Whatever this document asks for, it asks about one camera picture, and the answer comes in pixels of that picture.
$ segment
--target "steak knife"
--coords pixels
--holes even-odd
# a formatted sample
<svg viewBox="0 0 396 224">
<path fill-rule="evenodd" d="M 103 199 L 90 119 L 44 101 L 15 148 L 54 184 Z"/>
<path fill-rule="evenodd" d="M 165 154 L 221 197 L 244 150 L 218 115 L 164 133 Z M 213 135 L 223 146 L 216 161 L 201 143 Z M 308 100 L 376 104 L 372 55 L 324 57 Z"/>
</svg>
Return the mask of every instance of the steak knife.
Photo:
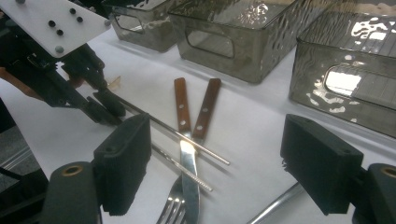
<svg viewBox="0 0 396 224">
<path fill-rule="evenodd" d="M 186 81 L 184 78 L 175 80 L 175 94 L 177 101 L 177 122 L 179 131 L 194 141 L 203 143 L 207 133 L 208 124 L 213 112 L 214 104 L 217 99 L 220 87 L 220 79 L 211 78 L 206 89 L 205 98 L 191 136 L 190 112 L 187 100 Z M 195 154 L 196 151 L 192 144 L 187 141 L 180 141 L 181 164 L 190 172 L 197 175 Z M 186 207 L 186 221 L 188 224 L 198 223 L 200 212 L 200 190 L 198 185 L 188 176 L 182 174 L 182 188 Z"/>
</svg>

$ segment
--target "metal screw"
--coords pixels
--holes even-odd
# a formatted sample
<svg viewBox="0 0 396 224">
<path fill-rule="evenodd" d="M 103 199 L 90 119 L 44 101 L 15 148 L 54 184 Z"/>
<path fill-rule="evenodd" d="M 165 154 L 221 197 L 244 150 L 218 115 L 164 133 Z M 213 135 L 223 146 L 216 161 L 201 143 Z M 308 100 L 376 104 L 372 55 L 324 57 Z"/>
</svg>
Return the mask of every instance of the metal screw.
<svg viewBox="0 0 396 224">
<path fill-rule="evenodd" d="M 56 47 L 55 47 L 55 51 L 56 51 L 57 53 L 63 53 L 63 52 L 64 52 L 64 47 L 62 47 L 62 46 L 56 46 Z"/>
<path fill-rule="evenodd" d="M 63 30 L 57 30 L 57 31 L 56 31 L 56 34 L 57 34 L 57 35 L 63 35 L 63 34 L 64 34 L 64 31 L 63 31 Z"/>
<path fill-rule="evenodd" d="M 50 27 L 55 27 L 55 26 L 56 26 L 55 21 L 49 21 L 49 26 L 50 26 Z"/>
</svg>

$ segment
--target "clear plastic bin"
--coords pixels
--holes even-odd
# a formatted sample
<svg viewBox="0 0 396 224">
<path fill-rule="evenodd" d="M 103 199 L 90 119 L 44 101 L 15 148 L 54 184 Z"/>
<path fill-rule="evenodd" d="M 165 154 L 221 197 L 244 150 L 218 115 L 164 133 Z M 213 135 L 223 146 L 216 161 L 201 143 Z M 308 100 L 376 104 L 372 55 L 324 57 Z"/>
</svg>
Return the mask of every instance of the clear plastic bin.
<svg viewBox="0 0 396 224">
<path fill-rule="evenodd" d="M 336 4 L 298 38 L 290 99 L 396 137 L 396 3 Z"/>
<path fill-rule="evenodd" d="M 260 83 L 331 0 L 187 1 L 168 11 L 183 59 Z"/>
<path fill-rule="evenodd" d="M 164 52 L 176 44 L 167 11 L 184 0 L 106 0 L 102 3 L 120 40 Z"/>
</svg>

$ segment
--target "knife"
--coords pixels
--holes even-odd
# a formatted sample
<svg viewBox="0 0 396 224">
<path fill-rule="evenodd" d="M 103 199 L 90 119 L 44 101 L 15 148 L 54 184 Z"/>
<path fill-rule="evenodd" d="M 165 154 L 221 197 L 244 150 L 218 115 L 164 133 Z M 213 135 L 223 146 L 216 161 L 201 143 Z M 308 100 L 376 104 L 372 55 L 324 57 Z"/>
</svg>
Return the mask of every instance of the knife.
<svg viewBox="0 0 396 224">
<path fill-rule="evenodd" d="M 143 111 L 142 109 L 140 109 L 139 107 L 132 105 L 131 103 L 129 103 L 128 101 L 120 98 L 118 95 L 114 94 L 111 92 L 111 94 L 118 100 L 120 101 L 125 109 L 129 112 L 131 112 L 132 114 L 135 113 L 139 113 L 139 114 L 143 114 L 145 113 L 145 111 Z M 187 138 L 186 136 L 184 136 L 183 134 L 181 134 L 180 132 L 176 131 L 175 129 L 173 129 L 171 126 L 167 125 L 166 123 L 160 121 L 159 119 L 156 119 L 152 116 L 149 116 L 149 118 L 156 124 L 160 125 L 161 127 L 163 127 L 166 131 L 168 131 L 169 133 L 179 137 L 179 138 L 184 138 L 186 141 L 190 142 L 191 144 L 193 144 L 195 147 L 197 147 L 198 149 L 202 150 L 203 152 L 207 153 L 207 155 L 213 157 L 214 159 L 221 161 L 222 163 L 226 164 L 226 165 L 230 165 L 230 162 L 225 160 L 224 158 L 222 158 L 220 155 L 214 153 L 213 151 L 209 150 L 206 147 L 203 147 L 197 143 L 195 143 L 194 141 L 190 140 L 190 138 Z"/>
<path fill-rule="evenodd" d="M 220 79 L 211 78 L 206 89 L 205 98 L 201 106 L 194 132 L 191 136 L 191 122 L 189 105 L 187 100 L 186 81 L 184 78 L 175 80 L 175 94 L 177 101 L 177 122 L 178 129 L 185 136 L 194 137 L 194 141 L 204 142 L 207 127 L 213 112 L 214 104 L 217 99 L 220 87 Z M 196 151 L 192 144 L 187 141 L 180 141 L 181 164 L 190 172 L 197 175 L 195 154 Z M 190 178 L 182 174 L 182 188 L 186 206 L 186 221 L 188 224 L 198 223 L 200 191 L 198 185 Z"/>
</svg>

